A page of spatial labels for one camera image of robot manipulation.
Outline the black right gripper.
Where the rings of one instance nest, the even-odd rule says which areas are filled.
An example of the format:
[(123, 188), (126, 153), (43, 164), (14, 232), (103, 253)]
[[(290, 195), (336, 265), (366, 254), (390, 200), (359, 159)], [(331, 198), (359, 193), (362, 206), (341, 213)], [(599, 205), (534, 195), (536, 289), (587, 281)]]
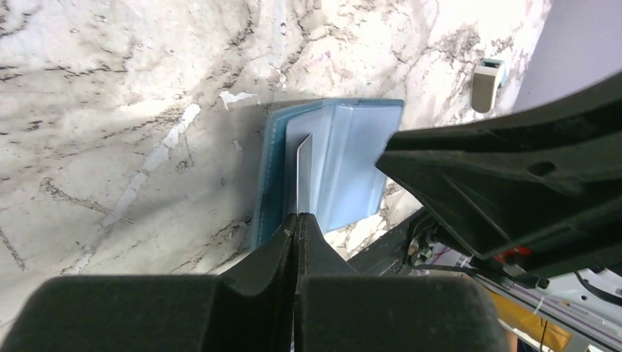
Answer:
[(471, 257), (546, 278), (621, 264), (621, 75), (527, 111), (401, 131), (377, 168), (425, 207), (365, 245), (368, 276), (475, 277)]

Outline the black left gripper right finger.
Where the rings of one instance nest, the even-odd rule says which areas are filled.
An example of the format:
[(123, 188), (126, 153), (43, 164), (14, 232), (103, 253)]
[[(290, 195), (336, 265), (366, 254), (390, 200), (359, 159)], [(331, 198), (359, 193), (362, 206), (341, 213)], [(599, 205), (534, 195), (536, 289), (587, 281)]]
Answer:
[(407, 276), (344, 260), (302, 213), (294, 230), (296, 351), (508, 351), (490, 296), (471, 279)]

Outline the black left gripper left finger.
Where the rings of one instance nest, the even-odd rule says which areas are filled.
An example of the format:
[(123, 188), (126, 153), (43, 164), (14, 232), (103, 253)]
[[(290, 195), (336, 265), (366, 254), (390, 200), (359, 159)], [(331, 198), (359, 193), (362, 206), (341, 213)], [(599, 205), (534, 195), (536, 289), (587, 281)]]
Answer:
[(289, 351), (296, 215), (218, 276), (59, 276), (30, 296), (3, 351)]

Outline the black credit card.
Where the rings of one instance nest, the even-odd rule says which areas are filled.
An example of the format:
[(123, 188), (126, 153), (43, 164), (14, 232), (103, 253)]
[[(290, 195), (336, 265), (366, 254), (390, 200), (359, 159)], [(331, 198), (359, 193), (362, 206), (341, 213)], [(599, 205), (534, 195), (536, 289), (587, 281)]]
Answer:
[(296, 212), (309, 213), (312, 192), (312, 135), (296, 151)]

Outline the blue card holder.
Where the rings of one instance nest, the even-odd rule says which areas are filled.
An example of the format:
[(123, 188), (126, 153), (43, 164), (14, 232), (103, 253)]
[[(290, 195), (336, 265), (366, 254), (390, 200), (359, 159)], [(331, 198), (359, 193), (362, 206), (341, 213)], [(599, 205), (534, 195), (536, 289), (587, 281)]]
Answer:
[(262, 246), (296, 212), (296, 151), (312, 135), (310, 213), (322, 233), (377, 213), (387, 180), (376, 168), (398, 131), (398, 99), (323, 99), (273, 112), (264, 130), (252, 248)]

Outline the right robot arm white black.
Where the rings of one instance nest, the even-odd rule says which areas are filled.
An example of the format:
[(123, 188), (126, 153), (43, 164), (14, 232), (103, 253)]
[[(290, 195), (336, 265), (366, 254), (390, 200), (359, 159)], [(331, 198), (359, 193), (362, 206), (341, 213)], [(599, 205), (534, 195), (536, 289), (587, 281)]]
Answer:
[(422, 209), (355, 255), (365, 274), (462, 272), (544, 332), (621, 349), (621, 75), (505, 117), (389, 141), (379, 169)]

